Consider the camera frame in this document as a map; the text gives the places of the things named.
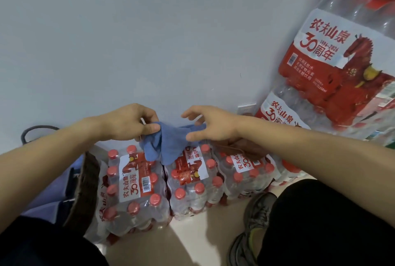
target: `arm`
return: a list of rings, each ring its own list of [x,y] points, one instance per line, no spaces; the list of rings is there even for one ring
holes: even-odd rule
[[[147,125],[140,123],[141,118]],[[0,232],[82,153],[101,140],[130,140],[160,130],[155,111],[131,104],[83,119],[0,155]]]
[[[188,140],[243,137],[295,164],[395,227],[395,151],[370,142],[325,134],[216,107],[193,106],[182,117],[207,122]]]

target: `blue rag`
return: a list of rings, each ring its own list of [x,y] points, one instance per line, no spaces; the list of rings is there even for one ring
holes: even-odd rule
[[[200,126],[188,125],[177,128],[160,121],[156,123],[160,124],[160,131],[144,136],[144,139],[140,142],[140,147],[143,149],[145,158],[148,161],[155,161],[161,157],[160,161],[163,165],[172,164],[180,156],[185,147],[197,144],[196,142],[186,140],[188,133],[206,128],[206,124]]]

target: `wall outlet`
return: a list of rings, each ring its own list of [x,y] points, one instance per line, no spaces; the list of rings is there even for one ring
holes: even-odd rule
[[[237,114],[254,113],[256,103],[237,106]]]

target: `bag handle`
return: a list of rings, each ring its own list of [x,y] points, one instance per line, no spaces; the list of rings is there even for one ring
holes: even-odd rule
[[[28,142],[26,141],[26,134],[27,133],[29,133],[30,131],[32,131],[32,130],[34,130],[34,129],[52,129],[52,130],[59,130],[59,128],[58,127],[55,127],[55,126],[49,126],[49,125],[38,125],[38,126],[33,126],[33,127],[30,127],[30,128],[27,128],[26,130],[24,130],[23,132],[22,132],[22,135],[21,135],[21,141],[22,141],[22,144],[27,144]]]

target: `beige tile floor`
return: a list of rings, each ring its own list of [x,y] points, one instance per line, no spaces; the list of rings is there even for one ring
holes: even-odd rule
[[[286,187],[271,191],[279,196]],[[243,200],[183,221],[173,220],[166,229],[124,237],[103,252],[111,266],[225,266],[230,244],[244,231],[247,204]]]

